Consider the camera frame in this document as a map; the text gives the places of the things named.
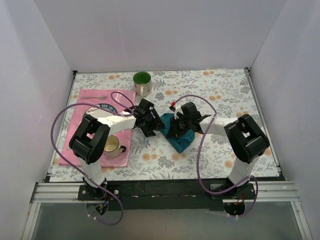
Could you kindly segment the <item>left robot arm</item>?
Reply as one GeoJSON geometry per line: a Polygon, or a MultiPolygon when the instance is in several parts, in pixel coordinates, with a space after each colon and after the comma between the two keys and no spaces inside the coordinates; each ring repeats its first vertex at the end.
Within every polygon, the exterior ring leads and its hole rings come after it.
{"type": "Polygon", "coordinates": [[[153,137],[155,130],[164,127],[154,104],[146,99],[138,105],[126,107],[120,113],[111,112],[106,117],[84,116],[69,141],[69,147],[80,161],[86,192],[95,200],[101,200],[107,194],[107,180],[102,172],[100,157],[109,136],[139,128],[145,137],[153,137]]]}

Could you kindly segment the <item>teal cloth napkin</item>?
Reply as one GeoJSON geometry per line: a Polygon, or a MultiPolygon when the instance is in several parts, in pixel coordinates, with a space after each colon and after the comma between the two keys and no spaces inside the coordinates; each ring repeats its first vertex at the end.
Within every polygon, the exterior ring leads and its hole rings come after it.
{"type": "Polygon", "coordinates": [[[168,142],[173,146],[173,148],[178,152],[182,153],[195,139],[195,133],[192,130],[188,130],[184,135],[178,137],[169,138],[170,130],[170,120],[174,117],[173,113],[164,113],[160,120],[164,124],[164,128],[159,128],[158,130],[162,135],[168,140],[168,142]]]}

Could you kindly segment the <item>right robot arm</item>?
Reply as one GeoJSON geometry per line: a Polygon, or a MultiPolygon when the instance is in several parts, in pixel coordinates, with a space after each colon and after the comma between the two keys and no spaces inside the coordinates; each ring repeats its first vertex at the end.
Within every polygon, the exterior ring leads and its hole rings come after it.
{"type": "Polygon", "coordinates": [[[201,115],[192,102],[187,102],[182,106],[173,102],[170,109],[174,112],[174,117],[170,119],[168,138],[183,136],[188,131],[203,135],[196,160],[196,174],[203,190],[212,196],[228,196],[232,199],[243,195],[250,182],[253,167],[260,156],[270,147],[268,137],[255,120],[249,114],[238,118],[201,115]],[[226,137],[236,156],[225,183],[214,190],[205,187],[200,175],[200,154],[206,135],[226,137]]]}

